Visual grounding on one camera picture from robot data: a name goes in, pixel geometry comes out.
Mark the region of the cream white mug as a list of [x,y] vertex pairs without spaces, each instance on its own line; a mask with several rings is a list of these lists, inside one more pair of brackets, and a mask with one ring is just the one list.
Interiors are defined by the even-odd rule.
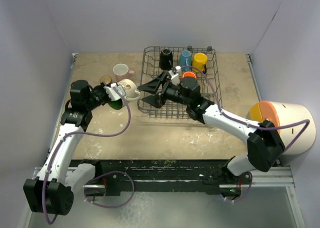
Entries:
[[[132,80],[125,78],[119,81],[117,84],[123,88],[125,93],[123,98],[128,103],[137,101],[141,98],[141,92],[138,90],[136,84]],[[110,101],[108,105],[114,110],[120,110],[125,106],[121,98],[116,101]]]

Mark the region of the small red-orange cup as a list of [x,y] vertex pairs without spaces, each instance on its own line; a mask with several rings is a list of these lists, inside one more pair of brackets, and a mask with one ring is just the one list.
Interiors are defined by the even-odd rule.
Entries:
[[112,78],[109,75],[103,75],[100,78],[100,83],[104,83],[106,85],[111,84],[112,83]]

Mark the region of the orange mug black handle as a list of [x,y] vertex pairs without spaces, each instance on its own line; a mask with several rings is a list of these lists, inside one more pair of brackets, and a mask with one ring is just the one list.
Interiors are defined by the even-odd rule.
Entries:
[[187,77],[189,77],[189,78],[194,78],[195,80],[197,80],[197,75],[196,75],[194,72],[192,72],[192,71],[186,71],[186,72],[184,72],[184,73],[182,74],[182,76],[181,76],[182,79],[183,79],[183,78],[187,78]]

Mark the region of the pink faceted mug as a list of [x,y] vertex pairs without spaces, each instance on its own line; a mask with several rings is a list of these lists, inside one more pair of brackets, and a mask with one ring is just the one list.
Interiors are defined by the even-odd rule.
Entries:
[[134,70],[131,70],[126,64],[123,63],[116,64],[112,71],[117,82],[123,79],[130,79],[135,74]]

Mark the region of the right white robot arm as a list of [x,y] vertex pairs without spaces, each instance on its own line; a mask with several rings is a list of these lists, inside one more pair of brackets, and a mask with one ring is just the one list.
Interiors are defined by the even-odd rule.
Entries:
[[247,153],[232,157],[222,171],[222,178],[228,184],[235,183],[240,175],[252,170],[267,172],[285,151],[285,145],[271,121],[257,122],[242,118],[224,109],[201,95],[197,80],[187,76],[178,84],[169,79],[164,71],[157,78],[138,86],[138,90],[149,95],[142,101],[161,108],[166,101],[186,106],[186,113],[204,125],[217,127],[241,140],[247,146]]

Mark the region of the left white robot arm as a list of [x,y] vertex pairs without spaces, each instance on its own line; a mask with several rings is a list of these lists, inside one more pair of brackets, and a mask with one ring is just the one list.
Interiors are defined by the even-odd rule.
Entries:
[[72,185],[66,184],[69,164],[92,120],[92,111],[112,100],[106,90],[109,87],[104,82],[92,87],[83,79],[71,83],[56,142],[37,175],[23,185],[32,212],[65,216],[71,210],[74,192]]

